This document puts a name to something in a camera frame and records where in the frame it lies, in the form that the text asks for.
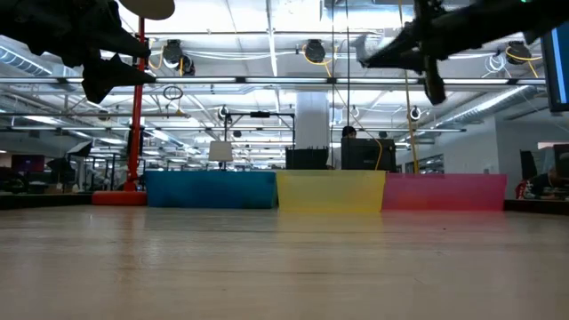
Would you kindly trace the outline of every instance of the person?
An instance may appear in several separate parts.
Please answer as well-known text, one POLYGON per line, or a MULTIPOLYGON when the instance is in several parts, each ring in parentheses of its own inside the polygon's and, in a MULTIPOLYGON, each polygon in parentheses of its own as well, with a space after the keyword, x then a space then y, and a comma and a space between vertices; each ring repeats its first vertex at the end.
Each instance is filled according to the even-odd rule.
MULTIPOLYGON (((341 137, 355 139, 357 137, 357 131, 353 126, 346 125, 341 130, 341 137)), ((328 170, 341 170, 341 148, 330 148, 326 167, 328 170)))
POLYGON ((564 181, 557 175, 555 168, 547 173, 523 181, 517 187, 517 197, 526 200, 562 200, 554 194, 556 188, 562 188, 564 181))

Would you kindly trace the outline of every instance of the red pole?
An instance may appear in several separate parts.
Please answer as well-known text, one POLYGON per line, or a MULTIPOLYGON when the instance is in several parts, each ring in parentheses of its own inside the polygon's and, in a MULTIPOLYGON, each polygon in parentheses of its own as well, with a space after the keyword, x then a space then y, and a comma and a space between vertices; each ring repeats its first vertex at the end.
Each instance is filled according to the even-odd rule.
MULTIPOLYGON (((145 43, 144 38, 144 18, 139 17, 139 37, 142 43, 145 43)), ((139 70, 144 72, 146 61, 139 59, 139 70)), ((142 85, 137 85, 134 88, 134 104, 132 107, 132 141, 131 141, 131 154, 129 155, 128 163, 128 179, 124 184, 124 191, 136 191, 136 184, 134 181, 138 179, 139 167, 139 143, 140 143, 140 111, 142 109, 142 85)))

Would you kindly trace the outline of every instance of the lampshade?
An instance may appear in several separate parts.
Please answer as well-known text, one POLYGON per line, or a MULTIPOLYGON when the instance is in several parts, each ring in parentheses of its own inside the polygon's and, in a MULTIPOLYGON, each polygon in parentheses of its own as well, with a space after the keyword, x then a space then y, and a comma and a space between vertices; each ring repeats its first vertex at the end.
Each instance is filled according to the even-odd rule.
POLYGON ((231 142, 212 141, 210 142, 210 161, 231 162, 233 161, 233 152, 231 150, 231 142))
POLYGON ((120 0, 130 12, 150 20, 165 20, 174 14, 174 0, 120 0))

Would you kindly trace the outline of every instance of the white wall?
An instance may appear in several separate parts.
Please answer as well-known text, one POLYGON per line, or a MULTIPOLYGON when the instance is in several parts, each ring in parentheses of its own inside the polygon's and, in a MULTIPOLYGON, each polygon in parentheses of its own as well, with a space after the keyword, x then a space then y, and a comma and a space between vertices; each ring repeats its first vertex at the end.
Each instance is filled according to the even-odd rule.
MULTIPOLYGON (((496 124, 493 117, 485 119, 483 124, 466 126, 462 133, 443 133, 436 139, 435 145, 419 145, 418 159, 443 155, 445 173, 498 173, 498 144, 496 124)), ((411 152, 397 154, 397 164, 413 160, 411 152)))
POLYGON ((521 150, 537 151, 538 142, 569 141, 566 132, 552 123, 497 122, 500 173, 508 174, 506 197, 515 197, 515 188, 522 179, 521 150))

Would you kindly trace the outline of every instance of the wooden floor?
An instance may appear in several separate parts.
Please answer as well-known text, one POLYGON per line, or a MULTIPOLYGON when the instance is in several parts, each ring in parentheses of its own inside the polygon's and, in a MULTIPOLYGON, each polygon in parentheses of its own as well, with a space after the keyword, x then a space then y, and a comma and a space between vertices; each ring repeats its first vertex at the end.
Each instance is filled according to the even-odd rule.
POLYGON ((0 319, 569 319, 569 218, 0 212, 0 319))

